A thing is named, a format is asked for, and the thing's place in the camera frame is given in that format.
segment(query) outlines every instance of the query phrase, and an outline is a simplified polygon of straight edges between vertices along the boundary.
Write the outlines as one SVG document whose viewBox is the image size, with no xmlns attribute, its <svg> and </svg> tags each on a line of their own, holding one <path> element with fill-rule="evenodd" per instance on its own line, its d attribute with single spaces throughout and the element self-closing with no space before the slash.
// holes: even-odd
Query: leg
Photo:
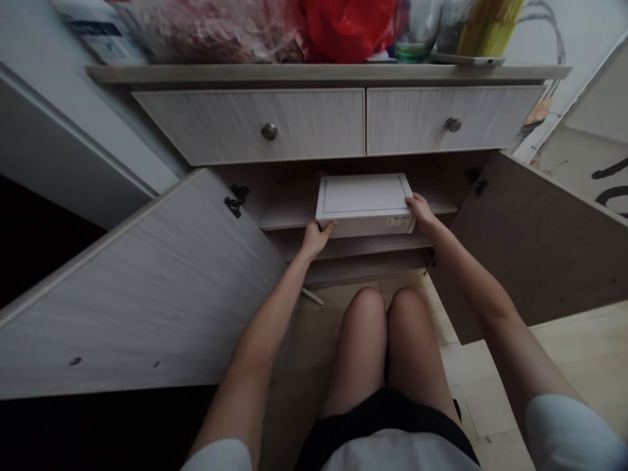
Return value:
<svg viewBox="0 0 628 471">
<path fill-rule="evenodd" d="M 386 341 L 384 299 L 362 288 L 342 319 L 323 417 L 350 411 L 383 386 Z"/>
<path fill-rule="evenodd" d="M 391 387 L 460 425 L 425 299 L 413 289 L 401 288 L 392 300 L 388 310 Z"/>
</svg>

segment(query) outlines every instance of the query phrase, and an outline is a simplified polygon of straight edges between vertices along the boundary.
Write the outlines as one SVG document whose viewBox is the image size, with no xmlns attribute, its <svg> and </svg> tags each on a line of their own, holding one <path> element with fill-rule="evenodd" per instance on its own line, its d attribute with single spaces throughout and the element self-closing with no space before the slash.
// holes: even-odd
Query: white box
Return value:
<svg viewBox="0 0 628 471">
<path fill-rule="evenodd" d="M 410 234 L 416 221 L 407 196 L 412 191 L 404 173 L 323 177 L 316 219 L 321 228 L 338 221 L 332 238 Z"/>
</svg>

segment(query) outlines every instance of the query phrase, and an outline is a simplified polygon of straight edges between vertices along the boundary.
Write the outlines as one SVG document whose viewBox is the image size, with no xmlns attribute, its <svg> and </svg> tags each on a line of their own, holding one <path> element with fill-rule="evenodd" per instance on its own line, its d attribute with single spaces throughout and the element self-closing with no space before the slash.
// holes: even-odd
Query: metal knob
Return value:
<svg viewBox="0 0 628 471">
<path fill-rule="evenodd" d="M 458 118 L 448 118 L 447 121 L 445 121 L 445 128 L 450 132 L 457 132 L 461 126 L 462 121 Z"/>
<path fill-rule="evenodd" d="M 274 141 L 277 137 L 277 126 L 266 123 L 262 126 L 262 137 L 267 141 Z"/>
</svg>

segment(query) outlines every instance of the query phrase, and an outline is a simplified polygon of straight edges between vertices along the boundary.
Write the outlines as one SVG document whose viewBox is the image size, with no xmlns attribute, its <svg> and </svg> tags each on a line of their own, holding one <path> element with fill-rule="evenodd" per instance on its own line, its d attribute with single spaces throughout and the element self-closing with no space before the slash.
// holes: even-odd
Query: box lid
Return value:
<svg viewBox="0 0 628 471">
<path fill-rule="evenodd" d="M 316 218 L 410 215 L 407 196 L 412 191 L 404 173 L 323 177 Z"/>
</svg>

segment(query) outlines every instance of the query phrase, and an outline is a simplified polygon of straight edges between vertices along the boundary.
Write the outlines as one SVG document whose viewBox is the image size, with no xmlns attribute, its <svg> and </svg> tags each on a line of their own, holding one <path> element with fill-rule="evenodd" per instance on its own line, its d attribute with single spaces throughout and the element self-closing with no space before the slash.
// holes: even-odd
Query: hand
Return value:
<svg viewBox="0 0 628 471">
<path fill-rule="evenodd" d="M 427 204 L 427 200 L 418 193 L 413 193 L 414 198 L 406 198 L 406 203 L 410 206 L 412 214 L 417 220 L 419 230 L 427 233 L 438 223 L 438 219 Z"/>
<path fill-rule="evenodd" d="M 301 252 L 308 258 L 314 260 L 316 256 L 321 253 L 327 244 L 332 230 L 338 225 L 338 221 L 332 221 L 325 227 L 324 230 L 319 230 L 319 223 L 313 220 L 307 225 L 305 229 L 305 237 L 303 238 L 303 245 L 301 246 Z"/>
</svg>

